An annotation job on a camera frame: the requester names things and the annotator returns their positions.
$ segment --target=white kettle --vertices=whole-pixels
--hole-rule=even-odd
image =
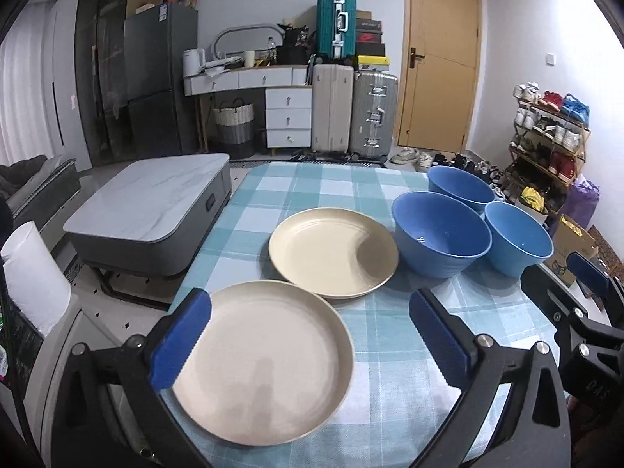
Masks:
[[[204,49],[188,49],[183,55],[184,76],[191,77],[202,73],[206,64],[206,51]]]

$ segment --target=beige plate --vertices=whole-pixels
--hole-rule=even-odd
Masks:
[[[311,433],[346,396],[353,343],[319,296],[283,281],[251,281],[210,295],[212,315],[174,393],[202,428],[242,445]]]
[[[288,281],[328,299],[363,296],[399,263],[392,234],[368,216],[333,207],[287,218],[269,240],[269,256]]]

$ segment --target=bowl rim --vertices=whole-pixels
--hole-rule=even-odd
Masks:
[[[481,178],[477,178],[474,174],[470,174],[469,172],[466,172],[466,171],[465,171],[465,170],[463,170],[463,169],[458,169],[457,167],[450,167],[450,166],[448,166],[448,165],[435,165],[435,166],[433,166],[433,167],[430,167],[430,168],[429,168],[429,171],[427,172],[427,179],[428,179],[429,181],[431,181],[431,178],[429,178],[429,173],[431,172],[431,170],[433,170],[433,169],[437,169],[437,168],[445,168],[445,169],[450,168],[450,169],[454,169],[454,170],[458,171],[458,172],[460,173],[460,175],[463,173],[465,176],[470,176],[470,178],[474,178],[474,179],[476,179],[476,180],[478,180],[478,181],[481,181],[484,185],[486,185],[486,186],[488,187],[488,190],[492,191],[492,189],[488,186],[488,184],[487,184],[484,180],[482,180]],[[447,194],[448,194],[448,196],[449,196],[449,197],[453,197],[453,198],[454,198],[454,199],[456,199],[456,200],[463,200],[463,201],[465,201],[465,202],[470,202],[470,203],[475,204],[476,206],[479,206],[479,207],[481,207],[481,206],[483,206],[483,207],[487,206],[489,203],[491,203],[491,202],[492,202],[492,201],[496,198],[496,196],[494,195],[494,192],[492,192],[492,200],[491,200],[491,201],[488,201],[488,202],[480,202],[480,201],[477,201],[477,200],[470,200],[470,199],[467,199],[467,198],[465,198],[465,197],[461,197],[461,195],[457,195],[456,193],[450,192],[450,191],[448,191],[446,188],[442,188],[442,186],[440,186],[440,185],[439,185],[439,184],[437,184],[437,183],[434,183],[434,184],[436,185],[436,187],[438,187],[438,188],[440,188],[441,190],[444,190],[445,192],[447,192]]]
[[[519,207],[514,206],[513,204],[509,204],[509,203],[507,203],[507,202],[497,202],[497,201],[494,201],[493,203],[491,202],[490,204],[494,204],[494,203],[496,203],[496,204],[505,204],[505,205],[507,205],[507,206],[509,206],[509,207],[512,207],[513,209],[517,209],[517,210],[518,210],[518,211],[520,211],[523,215],[528,216],[528,217],[531,219],[531,221],[532,221],[532,222],[534,222],[534,223],[535,223],[535,224],[536,224],[536,225],[537,225],[540,229],[542,229],[542,232],[544,232],[544,234],[546,234],[546,236],[548,237],[548,240],[550,241],[550,253],[549,253],[547,256],[545,256],[545,257],[544,257],[544,256],[542,256],[542,255],[536,255],[536,254],[534,254],[534,253],[530,253],[530,252],[528,252],[528,251],[524,250],[523,248],[519,247],[519,246],[518,246],[518,245],[516,245],[515,243],[511,242],[511,241],[509,240],[509,238],[508,238],[508,237],[506,237],[504,234],[502,234],[502,233],[500,232],[500,230],[498,230],[498,229],[494,226],[494,224],[493,224],[492,222],[490,222],[489,217],[488,217],[488,213],[487,213],[487,212],[488,212],[488,206],[489,206],[489,204],[488,204],[488,206],[486,206],[485,215],[486,215],[486,223],[487,223],[487,225],[488,225],[488,227],[489,227],[489,228],[494,229],[494,231],[495,231],[498,235],[500,235],[500,237],[502,237],[504,240],[506,240],[506,241],[507,241],[510,245],[512,245],[514,248],[516,248],[517,250],[522,251],[522,253],[524,253],[525,255],[528,255],[529,257],[533,257],[533,258],[543,258],[543,259],[547,259],[547,258],[549,258],[549,257],[552,257],[552,254],[555,252],[555,245],[554,245],[554,244],[553,244],[553,242],[552,242],[552,238],[550,237],[550,234],[548,234],[548,232],[546,231],[546,229],[545,229],[544,227],[542,227],[542,226],[538,223],[538,221],[537,221],[535,218],[533,218],[530,214],[528,214],[526,211],[524,211],[524,209],[520,209]]]
[[[479,221],[481,223],[483,223],[483,225],[486,227],[487,233],[490,235],[490,242],[488,243],[486,250],[482,251],[481,253],[476,254],[476,255],[453,255],[451,253],[446,253],[444,251],[436,250],[435,248],[432,248],[429,245],[426,245],[425,243],[421,243],[420,241],[416,241],[416,239],[412,238],[412,236],[410,236],[410,234],[408,234],[408,232],[406,230],[404,230],[403,227],[401,227],[401,225],[396,221],[396,216],[394,215],[394,207],[396,206],[396,203],[397,203],[397,201],[400,198],[406,197],[407,195],[413,195],[413,194],[418,194],[418,195],[437,195],[438,197],[444,197],[446,199],[449,199],[449,200],[451,200],[451,201],[461,205],[462,208],[465,208],[468,211],[470,211],[471,212],[470,216],[474,215],[476,218],[478,218]],[[481,258],[484,255],[486,255],[492,248],[492,231],[490,230],[490,226],[486,223],[486,221],[483,218],[481,218],[479,216],[479,214],[474,209],[472,209],[470,206],[467,206],[462,201],[459,201],[459,200],[457,200],[456,198],[453,198],[453,197],[449,197],[448,195],[445,195],[443,193],[438,193],[436,191],[424,191],[424,190],[408,191],[408,192],[402,193],[397,198],[395,198],[394,201],[392,202],[392,209],[391,209],[391,211],[392,211],[392,219],[394,220],[394,224],[399,229],[401,229],[403,232],[405,232],[405,234],[407,234],[410,238],[412,238],[419,245],[422,245],[425,248],[427,248],[427,250],[433,251],[434,253],[437,253],[439,255],[442,255],[442,256],[445,256],[445,257],[452,257],[452,258],[455,258],[455,259],[474,259],[474,260],[476,260],[476,259]]]

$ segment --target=wooden door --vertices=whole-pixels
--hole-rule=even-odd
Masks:
[[[479,0],[410,0],[409,4],[399,144],[460,151],[474,102]]]

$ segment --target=checkered tablecloth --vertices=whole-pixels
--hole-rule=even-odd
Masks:
[[[253,169],[205,240],[172,309],[193,287],[212,292],[243,281],[280,279],[268,257],[268,240],[280,222],[299,211],[346,207],[393,231],[392,201],[426,189],[425,174],[386,169],[304,163]],[[486,261],[446,280],[415,275],[401,263],[385,286],[338,308],[355,345],[353,380],[341,408],[315,433],[277,447],[241,447],[199,428],[170,390],[165,401],[215,468],[407,467],[459,396],[444,381],[408,315],[411,292],[423,286],[474,333],[489,333],[514,347],[543,339],[558,360],[554,328],[522,293],[519,281],[497,274]],[[472,455],[485,448],[506,393],[501,387]]]

